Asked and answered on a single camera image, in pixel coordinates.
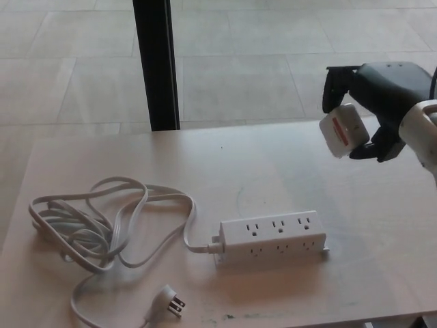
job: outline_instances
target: electrical outlet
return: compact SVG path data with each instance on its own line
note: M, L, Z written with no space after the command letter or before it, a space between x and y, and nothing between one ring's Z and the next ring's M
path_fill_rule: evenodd
M223 221L213 243L222 243L218 262L232 264L284 260L328 250L315 211Z

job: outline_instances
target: white adapter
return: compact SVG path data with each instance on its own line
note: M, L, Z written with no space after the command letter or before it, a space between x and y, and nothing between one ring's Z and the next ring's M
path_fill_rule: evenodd
M369 141L369 133L353 104L340 105L319 123L330 152L341 158Z
M217 264L284 260L327 251L326 233L317 212L301 212L220 223L213 243L223 246Z

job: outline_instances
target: table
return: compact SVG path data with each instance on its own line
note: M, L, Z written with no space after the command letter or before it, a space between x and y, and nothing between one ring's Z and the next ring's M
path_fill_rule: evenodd
M376 128L373 118L366 125ZM146 268L99 280L81 307L105 327L137 327L154 293L171 284L187 303L159 327L261 328L352 323L437 310L436 186L405 149L387 163L335 159L317 122L49 139L33 148L0 262L4 327L80 327L73 286L89 273L62 262L31 226L39 195L87 191L108 176L175 187L199 206L193 244L222 220L317 210L330 257L317 264L229 273L174 241ZM182 220L153 209L130 258L143 257Z

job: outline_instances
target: floor tile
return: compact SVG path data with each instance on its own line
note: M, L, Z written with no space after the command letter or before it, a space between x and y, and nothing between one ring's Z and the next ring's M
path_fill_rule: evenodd
M132 50L132 56L133 57L140 57L137 31L135 31L134 46L133 46L133 50Z
M45 12L0 12L0 58L25 57L45 16Z
M95 10L133 10L132 0L97 0ZM180 12L182 0L171 0L171 11Z
M173 15L177 56L234 53L226 12L183 11Z
M299 117L285 56L184 58L184 120Z
M437 8L408 9L400 12L427 45L437 51Z
M267 9L267 0L184 0L184 10Z
M31 57L131 56L133 12L49 12Z
M0 125L54 123L75 59L0 59Z
M96 0L10 0L5 11L92 10Z
M270 9L341 9L351 8L349 0L268 0Z
M96 135L117 135L120 123L102 124L55 124L54 137L94 137Z
M437 67L437 53L387 53L390 60L413 62L433 74Z
M120 124L120 134L123 135L140 135L141 133L148 133L151 131L149 122Z
M236 53L333 52L317 18L309 10L259 10L229 12Z
M148 117L139 58L77 59L58 122L146 122Z
M0 11L8 4L9 0L0 0Z
M354 8L432 8L431 0L350 0Z
M171 12L180 12L182 10L183 0L171 0Z
M318 18L338 53L429 50L394 9L320 10Z
M192 128L223 128L226 126L241 126L246 125L245 120L234 121L184 121L180 122L180 128L182 130L188 130Z
M132 0L97 0L95 10L133 10Z
M307 118L323 118L322 95L327 66L361 65L388 61L385 53L288 55L287 60ZM343 103L354 103L361 114L370 115L348 95Z

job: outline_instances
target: power strip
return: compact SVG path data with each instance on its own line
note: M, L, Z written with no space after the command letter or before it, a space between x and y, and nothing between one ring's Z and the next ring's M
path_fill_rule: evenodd
M284 260L328 251L317 212L238 219L220 223L213 243L223 246L216 263L241 264Z

